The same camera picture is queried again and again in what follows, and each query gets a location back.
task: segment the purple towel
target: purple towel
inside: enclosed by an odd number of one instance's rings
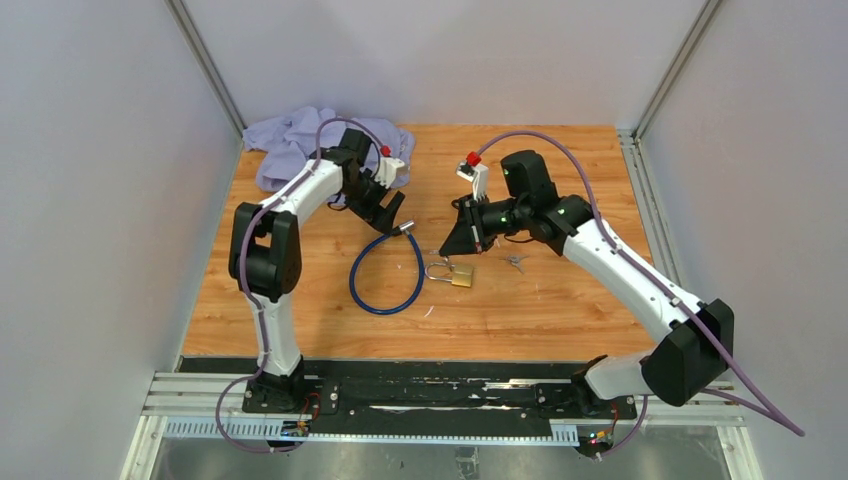
[[[324,120],[336,117],[336,112],[325,108],[303,107],[288,115],[269,118],[254,123],[244,131],[243,139],[248,150],[268,152],[259,171],[256,185],[266,192],[276,192],[294,178],[306,165],[309,155],[315,151],[315,132]],[[392,149],[392,156],[409,165],[415,137],[406,130],[380,118],[355,118],[368,127],[381,142]],[[346,128],[356,128],[343,122],[328,124],[321,131],[321,146],[338,145]],[[372,148],[365,159],[365,166],[374,171],[377,167],[377,150]],[[392,188],[409,183],[409,175],[395,179]]]

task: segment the brass padlock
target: brass padlock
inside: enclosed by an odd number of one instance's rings
[[[447,267],[451,271],[450,278],[434,277],[430,274],[430,267]],[[450,282],[451,285],[457,287],[471,287],[471,282],[474,280],[474,266],[468,264],[451,264],[448,262],[433,262],[424,268],[424,275],[430,280],[438,280],[440,282]]]

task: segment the red cap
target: red cap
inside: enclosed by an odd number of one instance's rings
[[[483,159],[480,158],[480,155],[477,155],[477,152],[471,152],[465,157],[465,162],[471,165],[472,167],[476,167],[478,163],[480,163]]]

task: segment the wood surface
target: wood surface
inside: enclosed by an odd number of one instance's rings
[[[407,125],[417,139],[411,182],[397,223],[415,220],[425,262],[456,220],[451,200],[470,192],[454,174],[465,155],[498,133],[518,126]],[[648,257],[639,212],[616,132],[611,127],[532,127],[570,147],[587,170],[601,211],[616,232]],[[560,195],[585,196],[570,162],[554,147],[530,137],[501,141],[484,155],[491,168],[489,197],[505,198],[499,161],[534,149],[547,162]],[[186,338],[184,353],[256,355],[257,341],[246,300],[227,274],[232,217],[241,202],[268,196],[254,183],[264,152],[246,152],[229,193],[218,236]],[[499,240],[483,255],[454,257],[476,268],[470,289],[425,280],[407,310],[377,316],[361,310],[348,292],[351,264],[378,234],[351,212],[320,208],[301,225],[303,274],[294,292],[295,329],[304,355],[318,357],[426,358],[441,360],[588,360],[627,354],[652,342],[629,311],[589,274],[539,243]],[[528,255],[525,273],[510,254]],[[380,308],[404,301],[416,281],[409,242],[393,238],[363,261],[360,296]]]

